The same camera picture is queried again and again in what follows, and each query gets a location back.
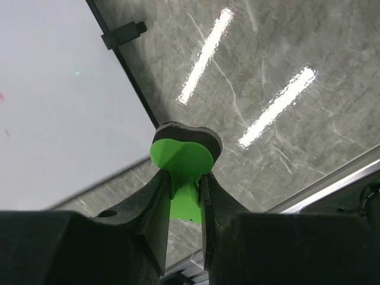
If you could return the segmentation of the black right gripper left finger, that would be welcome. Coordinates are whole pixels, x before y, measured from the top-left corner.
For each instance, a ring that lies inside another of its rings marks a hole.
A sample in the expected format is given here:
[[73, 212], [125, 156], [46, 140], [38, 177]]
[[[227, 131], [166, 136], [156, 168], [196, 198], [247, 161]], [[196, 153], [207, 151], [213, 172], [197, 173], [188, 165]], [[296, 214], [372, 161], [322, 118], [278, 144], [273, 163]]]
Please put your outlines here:
[[2, 284], [159, 284], [170, 216], [170, 175], [86, 217], [75, 211], [1, 213]]

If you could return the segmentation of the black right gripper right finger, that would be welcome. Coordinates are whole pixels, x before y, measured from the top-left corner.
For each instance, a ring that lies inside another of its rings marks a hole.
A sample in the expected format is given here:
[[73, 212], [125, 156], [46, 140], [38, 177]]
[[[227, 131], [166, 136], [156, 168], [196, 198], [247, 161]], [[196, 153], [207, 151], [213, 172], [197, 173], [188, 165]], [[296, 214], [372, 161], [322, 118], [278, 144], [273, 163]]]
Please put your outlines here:
[[204, 268], [210, 284], [378, 284], [379, 191], [365, 218], [252, 213], [212, 174], [199, 182]]

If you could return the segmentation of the green whiteboard eraser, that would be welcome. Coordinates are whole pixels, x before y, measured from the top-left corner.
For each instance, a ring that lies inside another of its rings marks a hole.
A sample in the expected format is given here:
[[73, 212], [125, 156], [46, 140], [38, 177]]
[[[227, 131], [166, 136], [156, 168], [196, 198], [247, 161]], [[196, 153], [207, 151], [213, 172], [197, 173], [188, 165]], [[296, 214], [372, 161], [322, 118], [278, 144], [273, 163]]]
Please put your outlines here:
[[211, 172], [223, 145], [219, 135], [201, 126], [166, 122], [156, 129], [150, 159], [170, 175], [170, 218], [201, 223], [199, 181]]

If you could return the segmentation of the black framed whiteboard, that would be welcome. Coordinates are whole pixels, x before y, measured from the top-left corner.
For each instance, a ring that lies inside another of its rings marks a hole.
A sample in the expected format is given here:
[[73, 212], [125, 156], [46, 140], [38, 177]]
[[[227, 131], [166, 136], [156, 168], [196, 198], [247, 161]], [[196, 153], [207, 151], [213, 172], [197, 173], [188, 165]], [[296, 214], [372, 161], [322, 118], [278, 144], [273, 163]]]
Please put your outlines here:
[[148, 157], [147, 112], [86, 1], [1, 2], [1, 209], [52, 208]]

